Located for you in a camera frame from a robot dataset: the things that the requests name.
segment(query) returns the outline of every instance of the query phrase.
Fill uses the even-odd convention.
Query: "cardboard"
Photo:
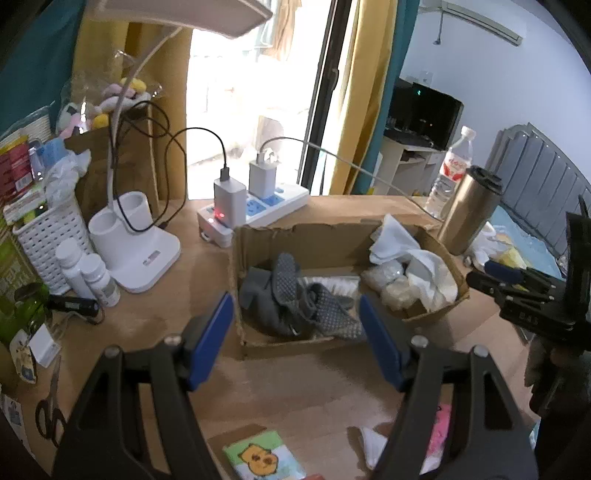
[[[361,273],[371,266],[370,235],[381,225],[380,220],[349,223],[299,223],[293,226],[250,228],[235,230],[232,245],[232,288],[235,297],[250,267],[272,269],[272,263],[282,252],[291,253],[299,263],[302,273],[314,272],[334,275],[335,272]],[[452,308],[469,297],[466,280],[445,247],[431,236],[424,227],[404,225],[422,248],[439,255],[446,263],[458,286],[457,300],[436,312],[427,313],[417,301],[406,311],[395,312],[411,326],[426,326],[439,321]],[[250,357],[295,355],[351,344],[350,341],[325,337],[309,340],[282,339],[260,331],[256,319],[250,318],[236,304],[237,333],[242,353]]]
[[[152,123],[147,118],[138,121],[137,127],[145,132],[152,132]],[[64,144],[68,150],[77,154],[90,150],[91,160],[88,172],[76,184],[76,199],[80,205],[82,217],[88,223],[107,202],[109,129],[99,128],[75,135],[66,138]],[[160,213],[160,204],[154,162],[152,139],[135,129],[130,129],[119,146],[117,191],[120,195],[133,190],[144,192],[152,214],[157,216]]]

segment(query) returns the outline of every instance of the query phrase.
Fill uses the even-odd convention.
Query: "white lamp base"
[[[152,222],[148,199],[141,192],[120,197],[129,221],[136,229]],[[171,233],[153,226],[143,233],[129,229],[115,212],[105,207],[88,224],[90,238],[115,281],[131,293],[149,290],[180,255],[181,244]]]

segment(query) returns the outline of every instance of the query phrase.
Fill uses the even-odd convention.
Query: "black cable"
[[[144,118],[140,118],[137,120],[134,120],[131,118],[130,113],[134,110],[139,110],[140,108],[144,108],[148,105],[152,105],[156,110],[158,110],[164,117],[165,119],[165,125],[163,125],[161,122],[157,121],[156,119],[154,119],[151,116],[148,116],[147,119],[148,121],[152,122],[153,124],[156,124],[156,126],[158,126],[159,128],[162,129],[162,133],[160,134],[150,134],[147,131],[144,131],[143,129],[141,129],[140,127],[138,127],[135,122],[137,120],[143,120]],[[129,125],[129,127],[124,131],[123,129],[123,125],[124,122]],[[123,140],[125,139],[125,137],[127,136],[127,134],[132,130],[136,130],[138,131],[140,134],[148,137],[148,138],[164,138],[164,137],[170,137],[170,140],[168,141],[166,148],[164,150],[164,179],[166,182],[166,202],[164,205],[164,210],[162,211],[162,213],[160,215],[158,215],[158,218],[156,218],[156,220],[154,220],[149,226],[147,226],[146,228],[142,228],[142,229],[138,229],[136,227],[134,227],[131,222],[129,221],[129,218],[127,217],[125,211],[123,210],[122,206],[121,206],[121,200],[119,199],[119,194],[117,192],[117,170],[118,170],[118,166],[119,166],[119,147],[121,146]],[[113,163],[113,196],[115,197],[116,201],[117,201],[117,205],[119,206],[119,210],[121,211],[121,215],[123,217],[123,219],[125,220],[125,223],[127,223],[127,225],[129,226],[129,228],[136,232],[136,233],[142,233],[145,232],[147,230],[149,230],[150,228],[152,228],[155,225],[158,225],[159,221],[163,218],[163,216],[165,215],[166,211],[168,210],[168,206],[170,204],[170,182],[168,179],[168,149],[170,148],[170,145],[174,142],[183,152],[183,158],[184,158],[184,179],[185,179],[185,192],[184,192],[184,197],[183,197],[183,202],[181,204],[181,206],[167,219],[162,221],[158,227],[165,229],[168,226],[168,223],[170,222],[170,220],[172,220],[185,206],[185,204],[187,203],[187,195],[188,195],[188,189],[189,189],[189,171],[188,171],[188,166],[187,166],[187,152],[186,150],[183,148],[183,146],[179,143],[179,141],[177,140],[177,137],[188,131],[188,130],[204,130],[206,132],[210,132],[212,135],[214,135],[220,142],[221,146],[222,146],[222,152],[223,152],[223,159],[224,159],[224,169],[227,169],[228,166],[228,158],[226,155],[226,148],[224,146],[224,143],[221,139],[221,137],[213,132],[212,130],[209,130],[207,128],[203,128],[203,127],[187,127],[187,128],[183,128],[182,130],[179,130],[178,132],[176,132],[175,134],[172,134],[170,132],[170,119],[168,117],[168,115],[166,114],[166,112],[164,111],[164,109],[162,107],[160,107],[159,105],[157,105],[156,103],[150,101],[150,100],[145,100],[142,102],[138,102],[136,103],[132,108],[130,108],[129,110],[127,110],[126,112],[122,112],[121,114],[121,118],[119,120],[119,125],[117,128],[117,139],[113,140],[113,133],[111,131],[111,128],[109,128],[109,148],[111,149],[111,158],[112,158],[112,163]]]
[[[162,125],[160,122],[158,122],[156,119],[152,118],[151,116],[148,116],[147,119],[153,123],[155,123],[156,125],[158,125],[160,128],[163,129],[163,133],[162,134],[150,134],[149,132],[146,132],[144,130],[142,130],[140,127],[138,127],[134,122],[135,120],[130,118],[130,112],[132,112],[133,110],[139,110],[140,108],[143,108],[144,106],[147,105],[153,105],[153,107],[160,111],[163,115],[164,118],[166,120],[166,127],[164,125]],[[127,124],[129,125],[129,128],[122,134],[123,132],[123,122],[127,122]],[[119,198],[119,193],[117,192],[117,171],[118,171],[118,166],[119,166],[119,147],[121,146],[121,142],[122,140],[125,138],[125,136],[127,135],[127,133],[129,133],[129,131],[131,129],[135,129],[137,130],[140,134],[148,137],[148,138],[162,138],[166,135],[171,135],[170,133],[170,119],[168,118],[168,115],[166,115],[166,112],[164,112],[163,108],[160,107],[159,105],[156,105],[153,102],[150,102],[148,100],[146,101],[142,101],[142,102],[138,102],[136,105],[134,105],[131,109],[129,109],[127,112],[122,112],[121,118],[119,120],[119,125],[118,125],[118,129],[117,129],[117,139],[115,142],[113,142],[113,137],[112,137],[112,132],[111,129],[109,129],[109,142],[110,142],[110,146],[111,146],[111,151],[112,151],[112,162],[113,162],[113,196],[115,197],[116,201],[117,201],[117,205],[119,206],[119,210],[121,211],[121,215],[123,216],[123,219],[125,220],[125,222],[127,223],[127,225],[129,226],[129,228],[131,230],[133,230],[136,233],[142,233],[142,232],[146,232],[147,230],[149,230],[150,228],[152,228],[153,226],[157,225],[158,222],[162,219],[162,217],[166,214],[166,211],[168,210],[168,206],[170,203],[170,188],[169,188],[169,184],[168,184],[168,171],[165,165],[165,179],[166,179],[166,183],[167,183],[167,197],[166,197],[166,203],[164,206],[164,210],[162,211],[162,213],[158,216],[158,218],[156,218],[156,220],[154,220],[150,225],[148,225],[146,228],[143,229],[138,229],[136,227],[134,227],[131,222],[129,221],[129,218],[127,217],[125,211],[123,210],[123,207],[121,205],[121,200]],[[181,148],[181,150],[183,150],[183,153],[186,155],[186,153],[184,152],[183,147],[179,144],[179,147]]]
[[[228,169],[228,156],[226,155],[226,147],[223,144],[223,141],[221,139],[221,137],[215,133],[213,130],[210,130],[209,128],[205,128],[205,127],[186,127],[183,128],[181,130],[179,130],[178,132],[176,132],[174,135],[171,136],[170,140],[168,140],[168,143],[166,144],[166,148],[164,149],[164,162],[166,163],[166,159],[168,157],[168,149],[170,148],[170,145],[172,144],[172,142],[175,142],[177,145],[179,145],[178,141],[177,141],[177,137],[182,134],[185,133],[189,130],[202,130],[204,132],[209,132],[212,135],[214,135],[220,142],[220,145],[222,146],[222,153],[223,153],[223,165],[224,165],[224,169],[227,170]],[[187,154],[185,153],[185,171],[187,169],[186,167],[187,165]],[[188,189],[188,178],[187,175],[185,175],[185,192]],[[185,203],[187,202],[187,195],[185,195],[184,199],[183,199],[183,203],[182,205],[176,210],[176,212],[174,212],[170,218],[168,220],[166,220],[166,225],[168,225],[169,221],[172,220],[183,208],[183,206],[185,205]]]

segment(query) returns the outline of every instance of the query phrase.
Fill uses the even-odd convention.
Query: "white cable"
[[[304,145],[308,145],[310,147],[314,147],[316,150],[324,152],[328,155],[332,155],[334,158],[337,158],[338,160],[340,160],[341,162],[346,163],[349,167],[353,167],[356,170],[360,171],[361,173],[364,173],[366,175],[369,175],[370,177],[372,177],[373,179],[380,181],[381,183],[383,183],[384,185],[387,185],[388,187],[390,187],[391,189],[396,190],[398,193],[402,194],[407,200],[411,201],[414,205],[416,205],[418,208],[420,208],[423,212],[425,212],[427,215],[429,215],[429,217],[431,217],[432,219],[438,221],[439,223],[443,223],[439,218],[435,218],[433,215],[431,215],[428,211],[425,210],[425,208],[423,208],[422,206],[420,206],[417,202],[415,202],[413,200],[413,198],[410,195],[407,195],[405,192],[403,192],[402,190],[400,190],[398,187],[392,185],[390,182],[383,180],[381,178],[379,178],[378,176],[374,175],[373,173],[371,173],[368,170],[365,170],[364,168],[359,167],[358,165],[355,165],[354,163],[345,160],[344,158],[339,157],[338,155],[332,153],[331,151],[326,150],[325,148],[322,148],[319,145],[313,144],[312,142],[308,142],[307,140],[302,140],[301,138],[295,138],[295,137],[273,137],[270,138],[269,140],[266,140],[263,142],[263,144],[261,145],[261,148],[259,149],[259,153],[256,156],[256,162],[260,163],[263,159],[264,156],[264,152],[263,149],[265,148],[266,145],[268,145],[271,142],[274,142],[276,140],[296,140],[298,142],[303,143]]]

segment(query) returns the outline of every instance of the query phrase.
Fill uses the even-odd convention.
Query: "gray headboard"
[[[566,251],[566,212],[591,206],[591,184],[561,149],[532,124],[502,131],[486,168],[503,180],[502,207],[558,258]]]

